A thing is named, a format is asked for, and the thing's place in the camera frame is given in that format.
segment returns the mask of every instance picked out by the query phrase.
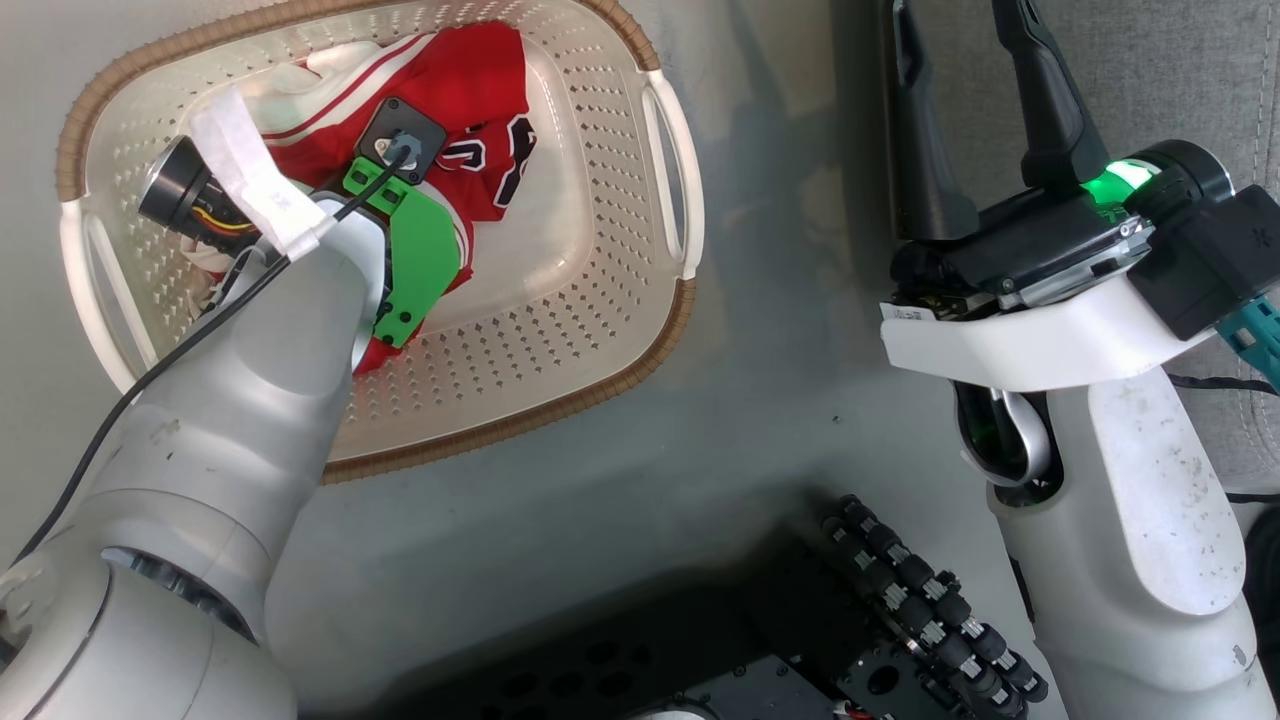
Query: green led light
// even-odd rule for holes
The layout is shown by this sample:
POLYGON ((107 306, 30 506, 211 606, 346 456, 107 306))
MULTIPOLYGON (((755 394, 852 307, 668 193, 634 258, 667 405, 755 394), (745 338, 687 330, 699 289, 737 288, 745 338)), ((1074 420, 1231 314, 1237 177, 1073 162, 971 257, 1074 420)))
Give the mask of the green led light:
POLYGON ((1084 183, 1083 187, 1093 196, 1098 213, 1112 222, 1128 217, 1124 211, 1124 201, 1133 195, 1147 181, 1156 177, 1149 168, 1132 160, 1119 160, 1107 165, 1097 178, 1084 183))
POLYGON ((1120 179, 1129 183, 1129 187, 1138 190, 1147 181, 1156 177, 1156 173, 1151 172, 1146 165, 1133 163, 1130 160, 1120 160, 1117 163, 1111 163, 1107 165, 1107 172, 1117 176, 1120 179))

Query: basket handle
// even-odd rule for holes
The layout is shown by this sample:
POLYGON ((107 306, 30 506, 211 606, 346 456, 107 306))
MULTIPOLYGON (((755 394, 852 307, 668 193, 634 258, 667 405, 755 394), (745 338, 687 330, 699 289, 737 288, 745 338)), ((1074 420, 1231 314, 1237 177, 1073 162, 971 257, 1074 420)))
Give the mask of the basket handle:
POLYGON ((645 76, 649 86, 644 88, 644 111, 648 120, 649 147, 654 159, 654 179, 667 231, 667 249, 671 256, 682 264, 681 279, 691 281, 703 261, 703 241, 707 237, 707 208, 703 200, 703 176, 698 167, 698 151, 694 147, 694 135, 689 129, 689 119, 685 118, 685 110, 671 82, 662 70, 652 70, 645 76), (667 176, 667 155, 662 143, 663 127, 671 136, 671 146, 676 151, 676 168, 680 173, 685 206, 684 237, 678 237, 680 231, 676 227, 675 201, 667 176))
POLYGON ((115 345, 106 316, 93 296, 93 275, 90 269, 90 241, 81 213, 79 200, 63 202, 63 215, 58 224, 63 245, 63 264, 67 266, 67 282, 72 291, 72 302, 79 315, 88 343, 106 370, 111 383, 120 392, 127 392, 137 379, 124 355, 115 345))

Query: gray fabric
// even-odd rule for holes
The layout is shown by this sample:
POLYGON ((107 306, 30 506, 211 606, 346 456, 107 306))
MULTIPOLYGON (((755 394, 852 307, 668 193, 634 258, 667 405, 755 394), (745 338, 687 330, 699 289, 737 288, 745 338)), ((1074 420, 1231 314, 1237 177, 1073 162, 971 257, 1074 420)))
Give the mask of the gray fabric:
MULTIPOLYGON (((989 1, 913 3, 937 65, 938 111, 960 179, 980 206, 1018 192, 1025 138, 1012 64, 996 38, 989 1)), ((1114 155, 1161 140, 1189 140, 1213 151, 1236 187, 1258 183, 1275 195, 1275 5, 1042 0, 1037 8, 1114 155)), ((1169 369, 1254 377, 1216 338, 1169 369)), ((1184 391, 1183 400, 1228 489, 1280 491, 1280 400, 1229 391, 1184 391)))

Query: white stripe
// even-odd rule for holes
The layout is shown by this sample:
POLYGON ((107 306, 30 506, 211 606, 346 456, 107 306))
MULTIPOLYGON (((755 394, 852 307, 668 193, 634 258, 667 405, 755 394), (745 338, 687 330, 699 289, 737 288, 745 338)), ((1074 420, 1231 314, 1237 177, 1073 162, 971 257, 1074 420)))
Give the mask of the white stripe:
MULTIPOLYGON (((357 110, 360 110, 360 108, 362 108, 366 102, 376 97, 378 94, 381 92, 383 86, 387 85, 387 82, 389 82, 392 77, 396 76, 396 73, 404 69, 422 53, 424 47, 430 45, 433 37, 434 36, 406 37, 404 40, 387 47, 387 50, 384 50, 383 53, 374 55, 367 61, 362 63, 358 68, 351 70, 352 81, 364 74, 365 70, 367 70, 379 59, 385 58, 387 55, 399 50, 408 42, 417 42, 415 47, 410 47, 401 55, 392 58, 384 65, 378 68, 376 72, 365 78, 365 81, 360 83, 360 87, 356 88, 355 92, 348 95, 346 100, 338 104, 338 106, 325 113, 320 120, 312 123, 310 127, 297 132, 296 135, 291 135, 289 137, 279 140, 269 140, 266 141, 266 143, 273 147, 283 147, 293 145, 296 142, 307 138, 311 133, 316 131, 342 124, 343 122, 347 120, 347 118, 349 118, 357 110)), ((332 102, 333 97, 338 97, 339 95, 346 92, 348 87, 351 87, 349 82, 335 87, 334 91, 329 95, 329 97, 324 102, 316 102, 316 104, 323 108, 324 105, 332 102)), ((306 124, 306 122, 310 119, 311 118, 307 118, 306 120, 302 120, 302 123, 300 124, 306 124)))
POLYGON ((471 261, 471 243, 466 237, 467 225, 462 222, 462 218, 458 215, 458 211, 453 209, 453 205, 444 197, 444 195, 439 190, 436 190, 434 184, 424 182, 417 186, 417 190, 422 195, 438 202, 440 208, 448 210, 449 215, 453 217, 453 238, 458 243, 458 258, 460 258, 458 269, 461 270, 466 268, 467 263, 471 261))

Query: gray table surface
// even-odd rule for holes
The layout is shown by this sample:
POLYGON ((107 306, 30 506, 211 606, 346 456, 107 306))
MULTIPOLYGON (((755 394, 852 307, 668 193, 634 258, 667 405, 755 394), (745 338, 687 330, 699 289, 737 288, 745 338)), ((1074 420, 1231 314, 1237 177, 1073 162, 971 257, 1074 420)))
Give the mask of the gray table surface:
MULTIPOLYGON (((51 177, 63 115, 113 56, 257 4, 42 0, 5 10, 0 556, 51 503, 115 397, 63 278, 51 177)), ((530 626, 675 573, 733 564, 803 515, 814 493, 863 496, 913 548, 959 573, 977 614, 1043 666, 982 484, 960 461, 946 383, 891 369, 879 345, 876 302, 888 291, 892 243, 869 3, 627 5, 659 47, 703 163, 708 254, 689 333, 648 383, 590 413, 321 489, 268 607, 271 647, 303 710, 356 710, 530 626)), ((920 6, 923 15, 945 4, 920 6)), ((954 6, 988 12, 973 0, 954 6)), ((1157 13, 1147 3, 1129 10, 1140 12, 1157 13)), ((1070 20, 1068 51, 1097 49, 1079 40, 1097 29, 1088 19, 1060 4, 1050 19, 1070 20)), ((974 54, 972 64, 942 64, 940 81, 954 81, 942 100, 961 174, 992 200, 1016 186, 1023 149, 1007 58, 989 29, 927 24, 952 55, 974 54), (970 137, 979 124, 996 138, 980 147, 970 137)), ((1276 33, 1242 27, 1266 56, 1276 33)), ((1108 140, 1166 136, 1158 118, 1137 129, 1112 122, 1143 109, 1119 108, 1128 96, 1110 92, 1101 70, 1080 82, 1103 94, 1108 140)), ((1219 119, 1196 113, 1202 126, 1219 119)), ((1229 150, 1245 168, 1254 154, 1229 150)), ((1033 717, 1065 714, 1053 696, 1033 717)))

